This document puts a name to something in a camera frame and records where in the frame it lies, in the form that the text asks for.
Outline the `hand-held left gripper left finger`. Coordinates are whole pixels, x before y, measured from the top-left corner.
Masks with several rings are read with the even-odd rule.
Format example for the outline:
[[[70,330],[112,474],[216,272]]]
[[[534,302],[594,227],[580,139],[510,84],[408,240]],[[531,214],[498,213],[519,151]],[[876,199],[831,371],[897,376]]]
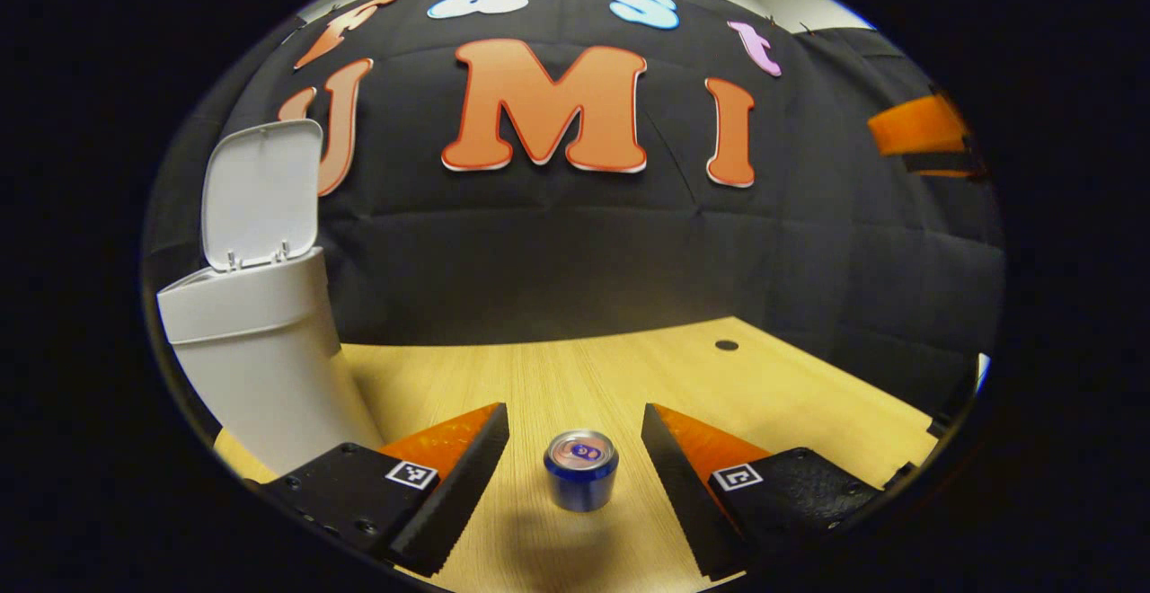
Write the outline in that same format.
[[[348,550],[430,577],[447,563],[507,441],[507,406],[485,405],[382,448],[342,442],[261,494]]]

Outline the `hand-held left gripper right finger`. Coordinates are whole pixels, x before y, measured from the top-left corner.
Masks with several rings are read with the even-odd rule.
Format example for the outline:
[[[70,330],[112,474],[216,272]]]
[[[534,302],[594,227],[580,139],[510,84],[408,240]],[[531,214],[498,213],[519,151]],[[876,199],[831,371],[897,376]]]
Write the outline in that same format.
[[[883,492],[816,450],[770,453],[669,406],[645,405],[641,440],[708,580],[793,557]]]

